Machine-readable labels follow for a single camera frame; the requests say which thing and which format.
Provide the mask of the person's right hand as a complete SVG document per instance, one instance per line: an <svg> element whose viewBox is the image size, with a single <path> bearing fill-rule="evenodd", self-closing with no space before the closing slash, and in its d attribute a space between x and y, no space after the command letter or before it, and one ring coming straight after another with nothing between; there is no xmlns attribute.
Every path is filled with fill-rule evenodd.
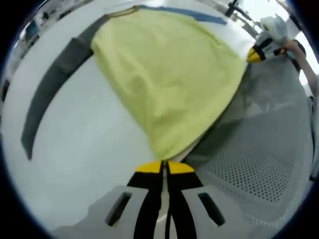
<svg viewBox="0 0 319 239"><path fill-rule="evenodd" d="M294 56L294 58L297 61L304 61L306 60L306 55L302 51L302 49L299 47L298 42L295 40L288 40L284 45L284 48L286 48L289 52L291 52Z"/></svg>

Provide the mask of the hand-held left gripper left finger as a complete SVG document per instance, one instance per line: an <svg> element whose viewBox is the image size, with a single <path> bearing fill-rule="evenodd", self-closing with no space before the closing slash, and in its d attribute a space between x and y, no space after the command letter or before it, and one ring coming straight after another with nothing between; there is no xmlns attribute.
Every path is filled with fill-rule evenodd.
<svg viewBox="0 0 319 239"><path fill-rule="evenodd" d="M61 226L55 239L152 239L161 207L163 163L139 166L125 186L117 186L93 203L87 216Z"/></svg>

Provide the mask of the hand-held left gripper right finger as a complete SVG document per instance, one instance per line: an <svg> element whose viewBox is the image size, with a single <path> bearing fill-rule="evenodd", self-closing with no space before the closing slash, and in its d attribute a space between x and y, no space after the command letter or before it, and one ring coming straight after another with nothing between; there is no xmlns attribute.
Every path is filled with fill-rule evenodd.
<svg viewBox="0 0 319 239"><path fill-rule="evenodd" d="M203 185L187 164L165 161L169 212L179 239L265 239L239 204L212 185Z"/></svg>

